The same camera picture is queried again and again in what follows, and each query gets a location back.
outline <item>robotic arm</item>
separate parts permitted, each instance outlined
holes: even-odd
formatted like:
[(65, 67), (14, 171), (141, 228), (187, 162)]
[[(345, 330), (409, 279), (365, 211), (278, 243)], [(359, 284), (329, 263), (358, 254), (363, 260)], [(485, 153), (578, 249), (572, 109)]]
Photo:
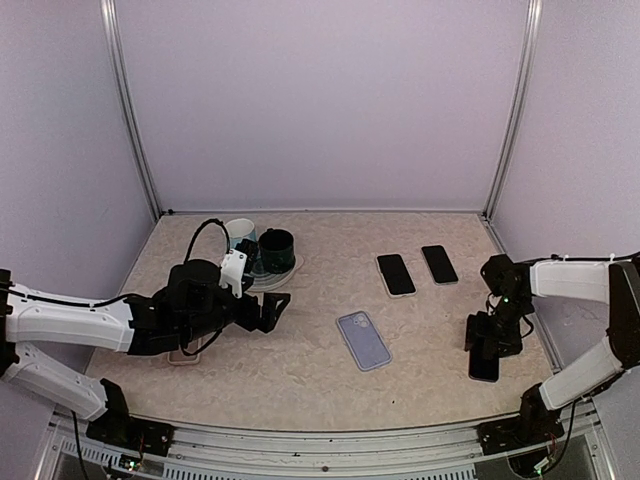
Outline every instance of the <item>robotic arm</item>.
[(640, 258), (609, 261), (546, 259), (513, 263), (506, 255), (491, 257), (481, 274), (499, 296), (490, 313), (467, 319), (465, 349), (480, 339), (483, 355), (505, 357), (522, 350), (520, 319), (533, 313), (532, 297), (567, 297), (609, 304), (604, 338), (561, 372), (522, 396), (516, 418), (479, 426), (485, 454), (542, 443), (564, 434), (561, 409), (587, 394), (608, 388), (624, 371), (640, 364)]
[(261, 306), (257, 298), (243, 294), (252, 284), (245, 273), (256, 254), (255, 242), (245, 240), (229, 251), (220, 268), (206, 260), (188, 260), (171, 269), (167, 286), (151, 298), (129, 294), (103, 302), (31, 290), (0, 270), (0, 378), (89, 420), (91, 438), (133, 450), (139, 450), (144, 438), (151, 446), (145, 451), (166, 455), (169, 425), (130, 417), (118, 385), (75, 372), (30, 342), (158, 355), (184, 350), (231, 323), (269, 333), (291, 296), (265, 293)]

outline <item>light blue mug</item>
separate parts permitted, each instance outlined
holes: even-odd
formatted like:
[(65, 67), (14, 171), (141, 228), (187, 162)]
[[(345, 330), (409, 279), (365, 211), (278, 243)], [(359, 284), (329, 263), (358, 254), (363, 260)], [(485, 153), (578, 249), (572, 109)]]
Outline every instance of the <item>light blue mug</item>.
[(245, 238), (257, 242), (256, 226), (248, 218), (236, 218), (224, 224), (229, 232), (231, 248), (236, 246)]

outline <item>blue phone case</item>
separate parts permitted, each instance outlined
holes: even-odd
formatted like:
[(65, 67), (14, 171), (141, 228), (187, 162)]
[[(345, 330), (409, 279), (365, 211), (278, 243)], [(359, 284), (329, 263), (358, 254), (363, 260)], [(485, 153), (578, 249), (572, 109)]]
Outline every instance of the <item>blue phone case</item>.
[(366, 312), (360, 311), (340, 317), (338, 328), (347, 342), (356, 365), (363, 372), (391, 362), (391, 352)]

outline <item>vertical metal post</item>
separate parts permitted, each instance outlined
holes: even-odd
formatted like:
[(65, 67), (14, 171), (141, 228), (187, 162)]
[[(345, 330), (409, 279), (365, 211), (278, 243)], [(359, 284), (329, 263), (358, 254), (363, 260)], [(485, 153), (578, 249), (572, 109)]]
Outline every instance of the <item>vertical metal post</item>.
[(142, 148), (140, 131), (133, 110), (133, 102), (131, 101), (131, 93), (129, 92), (129, 83), (127, 81), (127, 72), (124, 63), (124, 54), (122, 52), (122, 43), (120, 41), (120, 32), (118, 30), (115, 0), (100, 0), (100, 4), (104, 29), (107, 35), (107, 45), (109, 47), (113, 71), (116, 76), (120, 106), (127, 126), (131, 148), (133, 149), (136, 169), (144, 189), (151, 216), (154, 221), (157, 222), (162, 215), (162, 207), (151, 176), (147, 158), (144, 154), (144, 149)]
[(489, 222), (491, 222), (496, 212), (498, 200), (500, 199), (500, 194), (502, 193), (504, 182), (507, 178), (507, 170), (509, 169), (509, 164), (511, 163), (511, 158), (513, 156), (513, 147), (518, 136), (518, 129), (520, 128), (527, 88), (529, 86), (529, 78), (531, 77), (531, 70), (533, 67), (533, 57), (538, 40), (538, 27), (540, 25), (541, 13), (542, 0), (529, 0), (529, 11), (527, 15), (524, 42), (522, 44), (522, 53), (520, 55), (520, 67), (518, 69), (516, 90), (511, 104), (507, 131), (502, 142), (498, 168), (493, 179), (493, 184), (491, 185), (489, 198), (487, 199), (487, 203), (485, 204), (483, 211), (484, 217)]

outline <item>marble pattern surface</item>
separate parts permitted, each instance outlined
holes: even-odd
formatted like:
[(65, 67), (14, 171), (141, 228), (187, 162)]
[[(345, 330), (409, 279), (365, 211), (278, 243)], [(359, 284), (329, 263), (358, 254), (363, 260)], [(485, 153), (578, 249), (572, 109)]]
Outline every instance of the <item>marble pattern surface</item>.
[[(220, 215), (229, 220), (241, 215)], [(484, 309), (479, 271), (495, 248), (476, 215), (435, 213), (264, 213), (246, 215), (258, 234), (280, 227), (295, 237), (305, 264), (279, 291), (292, 302), (269, 335), (231, 325), (197, 365), (171, 366), (164, 355), (130, 357), (96, 350), (88, 374), (124, 390), (134, 414), (212, 426), (289, 431), (393, 429), (464, 421), (516, 411), (521, 394), (550, 375), (536, 335), (501, 361), (495, 384), (470, 380), (463, 351), (469, 313)], [(181, 262), (189, 239), (210, 216), (165, 216), (125, 291), (151, 295)], [(442, 244), (458, 272), (437, 286), (421, 256)], [(220, 262), (215, 225), (194, 257)], [(390, 298), (378, 254), (400, 253), (417, 287)], [(358, 370), (336, 319), (365, 310), (393, 355), (391, 364)]]

